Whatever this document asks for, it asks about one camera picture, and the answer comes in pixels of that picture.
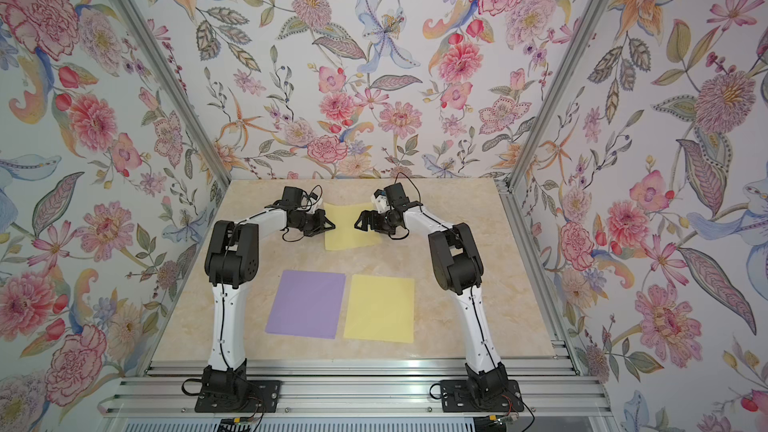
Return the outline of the purple paper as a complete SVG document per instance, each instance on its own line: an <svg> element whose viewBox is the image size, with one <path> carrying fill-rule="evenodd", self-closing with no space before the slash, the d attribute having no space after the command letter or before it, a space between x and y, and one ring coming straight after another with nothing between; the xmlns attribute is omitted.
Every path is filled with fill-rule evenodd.
<svg viewBox="0 0 768 432"><path fill-rule="evenodd" d="M281 276L265 331L305 338L336 337L346 276L286 270Z"/></svg>

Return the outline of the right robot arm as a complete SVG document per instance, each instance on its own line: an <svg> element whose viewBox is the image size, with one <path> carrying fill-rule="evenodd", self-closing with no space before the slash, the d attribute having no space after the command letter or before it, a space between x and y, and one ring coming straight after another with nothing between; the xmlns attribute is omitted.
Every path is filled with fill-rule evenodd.
<svg viewBox="0 0 768 432"><path fill-rule="evenodd" d="M459 313L469 397L476 407L488 408L506 395L509 378L485 314L485 269L470 226L439 218L421 202L409 199L400 183L376 190L371 202L373 208L360 213L355 229L392 240L402 229L407 236L419 234L427 239L435 280L453 295Z"/></svg>

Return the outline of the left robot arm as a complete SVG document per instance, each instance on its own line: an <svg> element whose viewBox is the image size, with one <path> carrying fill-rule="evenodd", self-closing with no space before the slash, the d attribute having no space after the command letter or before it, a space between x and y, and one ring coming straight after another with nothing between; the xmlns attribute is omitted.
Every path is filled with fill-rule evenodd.
<svg viewBox="0 0 768 432"><path fill-rule="evenodd" d="M247 379L245 352L246 301L260 266L260 240L274 233L299 231L313 237L331 231L323 204L323 189L309 192L286 186L282 197L237 221L214 224L204 272L214 297L211 355L203 370L198 412L235 412L264 407L264 398L278 387L261 389Z"/></svg>

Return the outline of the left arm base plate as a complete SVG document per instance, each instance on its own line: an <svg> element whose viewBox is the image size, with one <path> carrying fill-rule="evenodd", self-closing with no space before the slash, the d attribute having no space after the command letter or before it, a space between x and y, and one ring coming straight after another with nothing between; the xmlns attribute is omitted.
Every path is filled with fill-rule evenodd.
<svg viewBox="0 0 768 432"><path fill-rule="evenodd" d="M278 380L247 381L237 378L232 384L203 384L194 411L197 413L273 413L283 383Z"/></svg>

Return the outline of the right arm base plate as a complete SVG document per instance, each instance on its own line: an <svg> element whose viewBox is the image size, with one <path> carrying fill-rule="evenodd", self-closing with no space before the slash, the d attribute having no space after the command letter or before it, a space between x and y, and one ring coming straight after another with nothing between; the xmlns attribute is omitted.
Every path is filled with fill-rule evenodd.
<svg viewBox="0 0 768 432"><path fill-rule="evenodd" d="M441 380L437 383L442 411L446 413L511 413L523 412L525 406L517 381L490 391L471 386L469 380Z"/></svg>

